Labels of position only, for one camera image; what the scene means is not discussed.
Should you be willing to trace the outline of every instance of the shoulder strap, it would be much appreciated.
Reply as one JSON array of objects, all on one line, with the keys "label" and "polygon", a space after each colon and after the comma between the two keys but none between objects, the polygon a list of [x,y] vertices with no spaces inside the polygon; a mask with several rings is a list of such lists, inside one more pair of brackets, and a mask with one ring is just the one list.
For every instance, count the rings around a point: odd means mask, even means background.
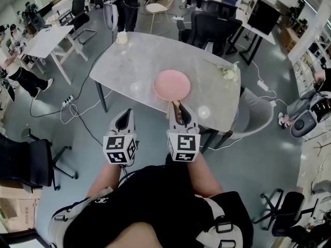
[{"label": "shoulder strap", "polygon": [[113,192],[111,187],[108,187],[93,197],[77,204],[71,209],[63,210],[60,213],[52,217],[50,225],[48,227],[48,235],[50,238],[50,247],[63,248],[63,239],[69,225],[73,222],[78,214],[90,204],[92,201],[102,198],[105,195]]},{"label": "shoulder strap", "polygon": [[243,248],[243,235],[239,227],[233,225],[223,209],[212,199],[204,198],[213,211],[215,226],[208,232],[202,231],[196,238],[205,248]]}]

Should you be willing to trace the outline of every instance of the white cup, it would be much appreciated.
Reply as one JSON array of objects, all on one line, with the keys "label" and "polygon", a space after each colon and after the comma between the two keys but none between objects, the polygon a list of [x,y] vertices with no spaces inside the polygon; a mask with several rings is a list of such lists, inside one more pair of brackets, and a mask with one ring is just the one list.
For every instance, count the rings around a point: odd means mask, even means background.
[{"label": "white cup", "polygon": [[125,31],[119,32],[117,34],[116,42],[119,44],[125,44],[128,42],[128,35]]}]

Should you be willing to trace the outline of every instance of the gray floor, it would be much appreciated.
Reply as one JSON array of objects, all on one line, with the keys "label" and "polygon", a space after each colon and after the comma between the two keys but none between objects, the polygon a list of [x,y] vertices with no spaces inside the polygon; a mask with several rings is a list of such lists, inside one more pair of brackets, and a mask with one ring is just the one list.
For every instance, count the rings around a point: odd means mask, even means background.
[{"label": "gray floor", "polygon": [[[178,8],[180,4],[180,0],[175,0],[169,12],[180,16],[184,14],[186,11]],[[89,57],[89,61],[86,63],[75,52],[68,57],[63,66],[73,82],[69,86],[53,60],[48,57],[46,74],[42,75],[37,70],[35,71],[41,78],[53,77],[55,82],[47,92],[41,93],[38,100],[33,102],[33,115],[57,111],[69,95],[76,97],[92,63],[111,44],[112,36],[104,25],[102,10],[92,11],[89,15],[91,20],[86,27],[97,30],[96,36],[84,46],[84,52]],[[136,31],[149,33],[150,26],[144,25],[151,20],[151,16],[139,14]],[[185,21],[190,21],[189,15],[185,16]],[[162,36],[178,39],[175,23],[158,23],[154,27],[154,33],[161,33],[170,28],[171,30]],[[238,43],[243,46],[249,45],[249,42],[242,37]],[[238,55],[232,55],[226,59],[232,62],[240,61],[243,85],[258,96],[266,95],[266,92],[257,86],[257,69],[253,64],[248,67]],[[260,76],[271,90],[276,91],[278,98],[289,104],[298,97],[295,77],[290,70],[290,62],[279,46],[263,40],[254,61],[259,66]],[[105,95],[109,92],[106,88],[103,91]],[[95,83],[87,79],[82,94],[75,104],[82,112],[97,101]],[[135,112],[137,135],[141,143],[136,162],[129,170],[147,165],[163,164],[168,153],[166,130],[169,123],[165,114],[115,92],[110,94],[106,102],[109,107],[107,114],[99,104],[82,116],[93,135],[101,141],[110,120],[120,111],[130,107]],[[61,190],[58,192],[53,191],[53,188],[43,189],[38,209],[37,230],[45,240],[48,240],[47,228],[51,215],[57,209],[85,197],[89,186],[105,163],[105,158],[101,146],[90,137],[78,118],[67,125],[61,123],[59,114],[33,118],[29,115],[30,104],[31,97],[27,92],[20,90],[4,120],[9,138],[20,141],[21,131],[29,126],[33,134],[40,138],[47,138],[53,143],[54,154],[64,145],[71,145],[72,151],[65,152],[60,167],[68,172],[78,171],[79,173],[78,180],[71,180],[56,174],[56,181],[61,184]],[[274,188],[294,190],[296,186],[301,144],[299,140],[291,138],[288,131],[278,127],[277,115],[279,111],[284,110],[285,106],[281,102],[277,102],[274,121],[263,131],[244,138],[229,148],[219,151],[208,150],[205,154],[208,165],[218,181],[222,183],[226,191],[234,190],[240,193],[251,217],[259,216],[261,213],[263,205],[260,201],[260,194],[262,192]],[[69,116],[71,114],[65,110],[64,121]],[[254,247],[270,247],[273,240],[274,237],[270,232],[261,231],[260,225],[255,226]]]}]

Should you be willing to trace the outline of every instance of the power strip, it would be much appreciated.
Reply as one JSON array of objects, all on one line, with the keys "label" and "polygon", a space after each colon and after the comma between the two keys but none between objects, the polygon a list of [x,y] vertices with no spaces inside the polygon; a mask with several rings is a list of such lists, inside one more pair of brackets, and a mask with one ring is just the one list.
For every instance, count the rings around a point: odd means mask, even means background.
[{"label": "power strip", "polygon": [[66,107],[66,105],[72,100],[73,100],[73,96],[71,95],[62,103],[62,106]]},{"label": "power strip", "polygon": [[175,17],[172,17],[172,20],[174,20],[174,21],[183,20],[184,21],[184,18],[183,17],[175,16]]},{"label": "power strip", "polygon": [[260,86],[264,91],[269,91],[269,87],[261,80],[258,80],[258,86]]}]

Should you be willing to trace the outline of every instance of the pink plate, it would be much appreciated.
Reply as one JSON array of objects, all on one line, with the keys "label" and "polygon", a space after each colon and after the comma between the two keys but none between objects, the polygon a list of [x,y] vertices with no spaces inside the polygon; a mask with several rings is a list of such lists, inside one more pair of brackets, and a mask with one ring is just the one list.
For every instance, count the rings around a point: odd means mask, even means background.
[{"label": "pink plate", "polygon": [[154,80],[154,91],[162,99],[167,101],[179,101],[184,99],[191,89],[191,83],[187,76],[175,70],[160,72]]}]

